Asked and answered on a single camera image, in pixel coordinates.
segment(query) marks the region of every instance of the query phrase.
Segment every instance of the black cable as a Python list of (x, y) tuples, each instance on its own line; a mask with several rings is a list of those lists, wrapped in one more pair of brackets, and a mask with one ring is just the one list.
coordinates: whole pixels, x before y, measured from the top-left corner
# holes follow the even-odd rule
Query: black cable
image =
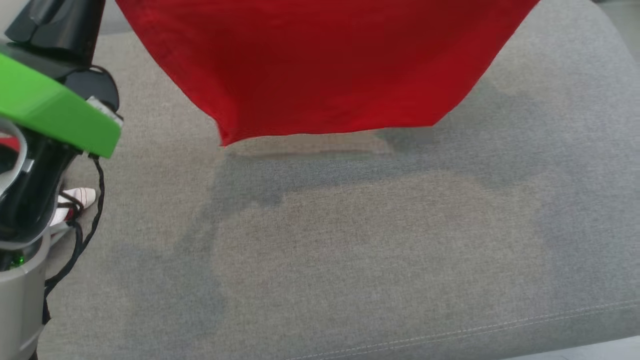
[(76, 244), (74, 245), (74, 253), (71, 255), (71, 258), (69, 259), (69, 261), (67, 261), (65, 266), (63, 266), (63, 268), (56, 275), (48, 278), (44, 282), (44, 286), (45, 286), (44, 297), (45, 297), (45, 300), (46, 300), (48, 294), (51, 292), (51, 290), (53, 290), (56, 287), (56, 285), (62, 279), (64, 279), (65, 276), (67, 276), (69, 274), (69, 272), (71, 272), (71, 269), (73, 269), (74, 265), (76, 264), (76, 261), (78, 260), (80, 255), (84, 252), (84, 250), (86, 249), (86, 246), (89, 244), (89, 241), (91, 241), (91, 238), (93, 238), (93, 235), (95, 234), (95, 231), (98, 228), (98, 223), (100, 222), (100, 217), (102, 216), (102, 208), (104, 207), (104, 171), (102, 170), (102, 167), (100, 166), (100, 161), (99, 161), (98, 156), (89, 155), (89, 157), (93, 160), (93, 163), (95, 164), (95, 168), (98, 170), (98, 176), (99, 176), (99, 185), (98, 186), (100, 188), (100, 195), (98, 196), (98, 204), (97, 204), (98, 212), (96, 212), (96, 214), (95, 214), (95, 216), (93, 218), (93, 222), (91, 224), (91, 231), (86, 236), (84, 241), (83, 241), (82, 227), (77, 222), (77, 220), (75, 218), (73, 218), (71, 221), (67, 222), (67, 224), (70, 227), (73, 227), (76, 230)]
[(82, 202), (80, 200), (78, 200), (75, 197), (65, 193), (62, 190), (60, 190), (60, 194), (59, 195), (71, 202), (71, 203), (66, 203), (66, 204), (58, 204), (59, 208), (68, 208), (68, 207), (70, 207), (68, 205), (72, 205), (73, 204), (73, 205), (78, 207), (76, 209), (76, 213), (78, 214), (78, 216), (84, 211), (84, 205), (82, 205)]
[(82, 227), (80, 226), (80, 224), (78, 224), (75, 221), (71, 221), (68, 223), (69, 226), (73, 227), (76, 230), (76, 244), (74, 245), (74, 253), (71, 255), (71, 258), (69, 259), (69, 261), (67, 261), (67, 263), (65, 264), (65, 266), (62, 267), (62, 269), (60, 269), (60, 271), (48, 278), (45, 282), (44, 282), (44, 297), (46, 298), (47, 295), (51, 292), (51, 290), (53, 290), (53, 288), (56, 287), (56, 285), (58, 285), (58, 283), (65, 278), (65, 276), (67, 276), (69, 274), (69, 272), (71, 272), (71, 269), (74, 268), (74, 265), (76, 264), (76, 261), (78, 260), (78, 258), (80, 257), (80, 254), (82, 254)]
[(81, 254), (86, 249), (86, 246), (89, 245), (89, 241), (91, 241), (91, 238), (93, 238), (93, 234), (95, 234), (95, 231), (98, 228), (98, 223), (100, 222), (100, 217), (102, 216), (102, 208), (104, 207), (104, 171), (102, 170), (102, 166), (100, 166), (100, 159), (98, 158), (98, 156), (89, 155), (89, 157), (93, 160), (95, 169), (98, 170), (98, 188), (100, 189), (100, 195), (98, 196), (98, 212), (96, 212), (95, 216), (93, 217), (89, 235), (87, 235), (86, 239), (84, 239)]

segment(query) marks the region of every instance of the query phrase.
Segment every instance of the robotic arm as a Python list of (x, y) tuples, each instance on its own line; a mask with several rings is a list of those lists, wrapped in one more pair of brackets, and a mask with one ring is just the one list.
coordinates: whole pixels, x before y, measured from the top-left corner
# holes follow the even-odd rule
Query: robotic arm
[[(0, 149), (0, 360), (36, 358), (49, 320), (46, 296), (71, 270), (98, 225), (104, 203), (99, 157), (120, 138), (118, 91), (92, 65), (105, 0), (31, 0), (0, 42), (0, 133), (19, 152)], [(87, 153), (100, 174), (98, 215), (72, 259), (45, 279), (49, 224), (61, 177)]]

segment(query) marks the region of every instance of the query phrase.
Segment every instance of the stitched seam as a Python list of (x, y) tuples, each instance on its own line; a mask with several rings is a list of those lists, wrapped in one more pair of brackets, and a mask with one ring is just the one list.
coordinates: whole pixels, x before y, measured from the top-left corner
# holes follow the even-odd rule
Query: stitched seam
[(396, 348), (403, 348), (403, 347), (410, 347), (413, 345), (423, 345), (423, 344), (427, 344), (427, 343), (436, 343), (439, 341), (445, 341), (445, 340), (455, 340), (455, 339), (462, 339), (462, 338), (467, 338), (469, 336), (475, 336), (475, 335), (482, 335), (482, 334), (489, 334), (491, 332), (497, 332), (497, 331), (503, 331), (503, 330), (508, 330), (508, 329), (514, 329), (516, 327), (523, 327), (523, 326), (528, 326), (528, 325), (534, 325), (537, 323), (543, 323), (543, 322), (551, 322), (551, 321), (556, 321), (556, 320), (562, 320), (562, 319), (567, 319), (567, 318), (575, 318), (578, 316), (586, 316), (586, 315), (593, 315), (593, 314), (598, 314), (598, 313), (605, 313), (607, 311), (614, 311), (614, 310), (620, 310), (620, 309), (629, 309), (631, 307), (637, 307), (640, 306), (640, 304), (634, 304), (634, 305), (630, 305), (630, 306), (623, 306), (623, 307), (614, 307), (613, 309), (604, 309), (604, 310), (599, 310), (599, 311), (592, 311), (590, 313), (584, 313), (584, 314), (576, 314), (576, 315), (570, 315), (570, 316), (562, 316), (560, 318), (552, 318), (552, 319), (546, 319), (546, 320), (542, 320), (542, 321), (538, 321), (538, 322), (532, 322), (532, 323), (522, 323), (520, 325), (514, 325), (514, 326), (509, 326), (509, 327), (504, 327), (502, 329), (495, 329), (495, 330), (489, 330), (489, 331), (483, 331), (483, 332), (475, 332), (473, 334), (466, 334), (466, 335), (462, 335), (462, 336), (453, 336), (450, 338), (444, 338), (444, 339), (436, 339), (436, 340), (429, 340), (429, 341), (420, 341), (418, 343), (410, 343), (410, 344), (404, 344), (404, 345), (396, 345), (394, 347), (386, 347), (386, 348), (377, 348), (374, 350), (368, 350), (368, 351), (363, 351), (363, 352), (355, 352), (353, 354), (345, 354), (345, 355), (339, 355), (339, 356), (332, 356), (332, 357), (323, 357), (321, 359), (318, 360), (331, 360), (331, 359), (339, 359), (341, 357), (346, 357), (346, 356), (355, 356), (355, 355), (362, 355), (362, 354), (369, 354), (371, 352), (377, 352), (377, 351), (384, 351), (384, 350), (392, 350), (392, 349), (396, 349)]
[(523, 321), (528, 321), (528, 320), (535, 320), (535, 319), (540, 319), (540, 318), (548, 318), (550, 316), (557, 316), (557, 315), (564, 315), (564, 314), (569, 314), (569, 313), (576, 313), (578, 311), (585, 311), (585, 310), (592, 310), (592, 309), (599, 309), (601, 307), (607, 307), (607, 306), (617, 306), (617, 305), (622, 305), (622, 304), (629, 304), (632, 302), (638, 302), (640, 301), (640, 299), (635, 299), (635, 300), (628, 300), (628, 301), (621, 301), (621, 302), (611, 302), (609, 304), (604, 304), (604, 305), (597, 305), (597, 306), (589, 306), (589, 307), (582, 307), (580, 309), (575, 309), (575, 310), (569, 310), (569, 311), (561, 311), (560, 313), (553, 313), (553, 314), (547, 314), (547, 315), (539, 315), (539, 316), (534, 316), (534, 317), (530, 317), (530, 318), (524, 318), (524, 319), (519, 319), (519, 320), (512, 320), (512, 321), (508, 321), (508, 322), (503, 322), (503, 323), (497, 323), (495, 325), (486, 325), (486, 326), (480, 326), (480, 327), (474, 327), (471, 329), (463, 329), (463, 330), (458, 330), (458, 331), (451, 331), (451, 332), (443, 332), (440, 334), (434, 334), (434, 335), (425, 335), (425, 336), (418, 336), (416, 338), (410, 338), (410, 339), (405, 339), (405, 340), (395, 340), (395, 341), (388, 341), (386, 343), (378, 343), (378, 344), (373, 344), (373, 345), (365, 345), (365, 346), (361, 346), (361, 347), (352, 347), (352, 348), (347, 348), (344, 350), (336, 350), (336, 351), (329, 351), (329, 352), (322, 352), (320, 354), (312, 354), (312, 355), (305, 355), (305, 356), (299, 356), (299, 357), (290, 357), (286, 360), (301, 360), (301, 359), (307, 359), (310, 357), (317, 357), (317, 356), (323, 356), (323, 355), (331, 355), (331, 354), (338, 354), (341, 352), (349, 352), (349, 351), (355, 351), (355, 350), (361, 350), (361, 349), (365, 349), (365, 348), (371, 348), (371, 347), (379, 347), (379, 346), (386, 346), (386, 345), (393, 345), (393, 344), (397, 344), (397, 343), (406, 343), (408, 341), (414, 341), (414, 340), (423, 340), (423, 339), (428, 339), (428, 338), (435, 338), (437, 336), (446, 336), (446, 335), (453, 335), (453, 334), (461, 334), (463, 332), (470, 332), (470, 331), (476, 331), (476, 330), (481, 330), (481, 329), (489, 329), (491, 327), (498, 327), (498, 326), (503, 326), (503, 325), (509, 325), (511, 323), (517, 323), (517, 322), (523, 322)]

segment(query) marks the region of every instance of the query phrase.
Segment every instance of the red towel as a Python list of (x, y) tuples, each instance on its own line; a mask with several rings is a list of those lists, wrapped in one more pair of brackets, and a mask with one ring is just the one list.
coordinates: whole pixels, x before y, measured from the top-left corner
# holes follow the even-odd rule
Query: red towel
[(20, 151), (20, 142), (14, 137), (0, 138), (0, 146), (5, 146), (9, 149)]
[(223, 145), (432, 126), (538, 0), (117, 0)]

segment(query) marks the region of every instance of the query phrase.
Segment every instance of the gray upholstery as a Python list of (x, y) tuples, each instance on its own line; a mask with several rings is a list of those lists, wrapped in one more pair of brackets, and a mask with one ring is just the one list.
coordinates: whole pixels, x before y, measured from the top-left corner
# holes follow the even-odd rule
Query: gray upholstery
[(125, 131), (42, 359), (499, 359), (640, 334), (640, 72), (588, 0), (542, 0), (431, 129), (223, 149), (133, 33), (96, 62)]

